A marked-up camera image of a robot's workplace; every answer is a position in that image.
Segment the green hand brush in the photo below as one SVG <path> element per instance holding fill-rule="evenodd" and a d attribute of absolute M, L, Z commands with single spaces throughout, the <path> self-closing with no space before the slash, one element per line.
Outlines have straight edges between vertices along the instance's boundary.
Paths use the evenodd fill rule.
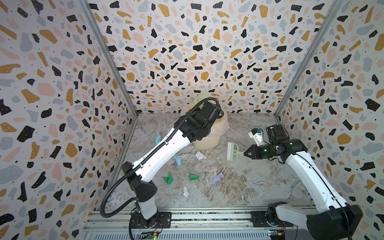
<path fill-rule="evenodd" d="M 228 142 L 227 147 L 227 160 L 230 162 L 235 162 L 240 156 L 243 156 L 244 153 L 239 151 L 239 146 L 236 143 Z"/>

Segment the white scrap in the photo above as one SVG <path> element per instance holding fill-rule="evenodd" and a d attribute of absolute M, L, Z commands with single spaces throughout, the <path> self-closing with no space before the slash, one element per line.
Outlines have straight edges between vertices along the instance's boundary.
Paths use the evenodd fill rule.
<path fill-rule="evenodd" d="M 184 198 L 188 198 L 189 197 L 189 191 L 188 191 L 188 188 L 186 186 L 183 186 L 183 196 Z"/>
<path fill-rule="evenodd" d="M 196 156 L 196 158 L 197 158 L 199 161 L 201 161 L 201 160 L 206 160 L 206 159 L 207 159 L 207 157 L 206 157 L 203 153 L 201 153 L 200 151 L 198 151 L 198 152 L 195 154 L 195 156 Z"/>

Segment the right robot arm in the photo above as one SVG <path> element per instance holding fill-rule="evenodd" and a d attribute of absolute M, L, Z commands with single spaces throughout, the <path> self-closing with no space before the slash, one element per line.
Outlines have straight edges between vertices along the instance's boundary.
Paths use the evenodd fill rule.
<path fill-rule="evenodd" d="M 307 230 L 315 240 L 350 240 L 363 217 L 357 205 L 350 205 L 332 187 L 298 139 L 265 145 L 252 145 L 244 152 L 252 160 L 280 157 L 298 175 L 309 192 L 316 211 L 304 210 L 285 202 L 268 205 L 269 222 L 289 222 Z"/>

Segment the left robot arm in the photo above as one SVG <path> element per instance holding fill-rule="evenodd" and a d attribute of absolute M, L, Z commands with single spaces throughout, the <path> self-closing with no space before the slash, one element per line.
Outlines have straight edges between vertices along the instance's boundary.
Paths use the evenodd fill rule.
<path fill-rule="evenodd" d="M 150 152 L 132 164 L 123 164 L 125 173 L 135 170 L 127 181 L 137 198 L 134 220 L 141 227 L 151 228 L 159 218 L 154 199 L 158 190 L 153 182 L 156 173 L 181 149 L 208 136 L 215 121 L 223 116 L 224 112 L 217 99 L 203 99 L 181 116 L 164 139 Z"/>

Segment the green dustpan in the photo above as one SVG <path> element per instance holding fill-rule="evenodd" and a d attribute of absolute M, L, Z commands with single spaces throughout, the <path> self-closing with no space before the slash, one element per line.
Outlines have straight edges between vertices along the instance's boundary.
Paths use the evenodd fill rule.
<path fill-rule="evenodd" d="M 200 101 L 202 101 L 206 98 L 210 98 L 210 97 L 211 97 L 210 93 L 206 89 L 204 89 L 203 91 L 201 91 L 201 93 L 199 93 L 195 97 L 194 103 L 195 103 L 195 105 L 197 105 Z"/>

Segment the cream trash bin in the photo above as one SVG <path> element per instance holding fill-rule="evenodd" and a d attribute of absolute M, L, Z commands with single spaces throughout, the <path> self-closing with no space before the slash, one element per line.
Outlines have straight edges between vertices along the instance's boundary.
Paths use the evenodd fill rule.
<path fill-rule="evenodd" d="M 186 136 L 198 150 L 219 145 L 221 136 L 229 129 L 227 113 L 211 101 L 193 110 L 186 124 Z"/>

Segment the lavender scrap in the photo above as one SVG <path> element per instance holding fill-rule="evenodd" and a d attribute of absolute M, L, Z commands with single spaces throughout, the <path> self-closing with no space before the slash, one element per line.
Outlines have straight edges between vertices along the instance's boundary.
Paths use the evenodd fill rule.
<path fill-rule="evenodd" d="M 219 175 L 215 176 L 212 180 L 212 185 L 215 185 L 217 183 L 219 183 L 222 179 L 224 178 L 224 175 L 222 173 L 220 173 Z"/>

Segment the white scrap front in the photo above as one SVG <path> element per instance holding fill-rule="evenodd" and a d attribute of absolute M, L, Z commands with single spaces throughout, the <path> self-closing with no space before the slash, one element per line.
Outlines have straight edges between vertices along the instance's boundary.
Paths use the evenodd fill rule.
<path fill-rule="evenodd" d="M 189 197 L 189 191 L 188 191 L 188 188 L 186 186 L 183 186 L 183 196 L 184 198 L 188 198 Z"/>

